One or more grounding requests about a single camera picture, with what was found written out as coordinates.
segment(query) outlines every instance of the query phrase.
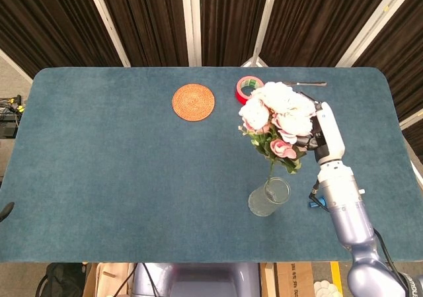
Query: floor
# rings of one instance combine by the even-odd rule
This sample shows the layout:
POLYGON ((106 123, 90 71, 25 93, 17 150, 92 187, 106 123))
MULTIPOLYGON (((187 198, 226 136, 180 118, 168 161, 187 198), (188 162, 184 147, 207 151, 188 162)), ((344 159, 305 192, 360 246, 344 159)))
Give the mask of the floor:
MULTIPOLYGON (((21 94, 27 99, 30 83, 21 77, 6 61, 0 58, 0 97, 12 97, 21 94)), ((0 176, 6 170, 7 163, 13 150, 13 140, 0 140, 0 176)), ((410 157, 416 156, 409 148, 410 157)), ((423 173, 423 166, 417 165, 423 173)), ((399 271, 410 275, 423 274, 423 262, 396 263, 399 271)), ((0 297, 20 296, 33 297, 39 280, 44 276, 45 263, 0 263, 0 297)), ((344 296, 352 296, 346 287, 346 275, 351 263, 340 263, 340 273, 344 296)), ((313 263, 314 280, 328 280, 332 282, 330 263, 313 263)))

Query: black bag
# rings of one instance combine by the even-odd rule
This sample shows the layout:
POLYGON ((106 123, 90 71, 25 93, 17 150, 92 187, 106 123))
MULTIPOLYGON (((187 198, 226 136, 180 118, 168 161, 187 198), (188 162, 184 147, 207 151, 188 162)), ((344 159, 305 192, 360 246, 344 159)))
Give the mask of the black bag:
POLYGON ((82 297, 84 285, 85 266, 82 263, 52 263, 47 266, 35 297, 82 297))

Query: flower bouquet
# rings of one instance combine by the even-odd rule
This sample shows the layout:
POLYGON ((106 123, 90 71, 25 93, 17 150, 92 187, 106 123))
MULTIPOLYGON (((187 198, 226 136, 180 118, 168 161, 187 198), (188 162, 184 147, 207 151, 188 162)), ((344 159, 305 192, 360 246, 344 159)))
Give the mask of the flower bouquet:
POLYGON ((300 158, 306 154, 305 148, 296 145, 297 138, 310 135, 315 113, 314 102, 307 97, 282 82, 267 82, 254 90, 240 109, 244 124, 239 130, 271 161, 270 175, 275 163, 286 167, 288 173, 297 173, 300 158))

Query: dark brown curtain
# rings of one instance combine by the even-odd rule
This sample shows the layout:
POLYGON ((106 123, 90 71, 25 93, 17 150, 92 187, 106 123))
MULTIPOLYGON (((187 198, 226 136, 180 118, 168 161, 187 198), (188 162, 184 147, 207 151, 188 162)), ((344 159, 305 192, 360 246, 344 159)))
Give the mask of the dark brown curtain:
POLYGON ((0 48, 34 77, 45 67, 121 66, 93 0, 0 0, 0 48))
POLYGON ((270 66, 335 66, 381 0, 275 0, 260 57, 270 66))
POLYGON ((403 130, 405 139, 423 163, 423 120, 403 130))
POLYGON ((182 0, 105 0, 132 66, 188 65, 182 0))
POLYGON ((405 0, 355 66, 386 75, 399 120, 423 108, 423 0, 405 0))
POLYGON ((266 0, 200 0, 202 64, 240 66, 254 50, 266 0))

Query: teal felt tabletop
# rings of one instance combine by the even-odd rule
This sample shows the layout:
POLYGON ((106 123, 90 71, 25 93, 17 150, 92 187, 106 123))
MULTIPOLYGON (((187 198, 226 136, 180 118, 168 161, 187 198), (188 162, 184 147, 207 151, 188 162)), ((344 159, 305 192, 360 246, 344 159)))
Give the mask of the teal felt tabletop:
POLYGON ((280 210, 259 218, 249 194, 269 162, 238 130, 237 81, 326 81, 295 87, 332 107, 369 217, 394 260, 423 259, 423 201, 391 93, 373 68, 119 68, 42 70, 33 82, 0 207, 0 261, 349 260, 330 216, 310 209, 313 153, 289 175, 280 210), (213 112, 187 122, 175 91, 200 83, 213 112))

